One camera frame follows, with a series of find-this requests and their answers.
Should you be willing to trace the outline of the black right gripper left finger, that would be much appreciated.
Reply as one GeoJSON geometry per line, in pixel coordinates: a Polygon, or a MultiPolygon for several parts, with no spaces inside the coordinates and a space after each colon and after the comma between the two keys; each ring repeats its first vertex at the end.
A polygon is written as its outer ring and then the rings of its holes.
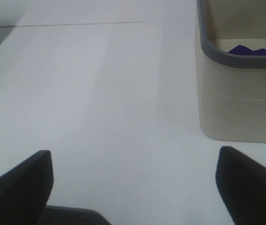
{"type": "Polygon", "coordinates": [[[51,152],[40,150],[0,176],[0,225],[35,225],[53,188],[51,152]]]}

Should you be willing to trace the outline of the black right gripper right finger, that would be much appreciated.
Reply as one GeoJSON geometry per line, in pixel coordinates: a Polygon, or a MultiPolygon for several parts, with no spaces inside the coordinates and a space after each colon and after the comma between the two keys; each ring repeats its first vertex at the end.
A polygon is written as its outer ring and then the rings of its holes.
{"type": "Polygon", "coordinates": [[[236,225],[266,225],[266,167],[223,146],[215,172],[219,194],[236,225]]]}

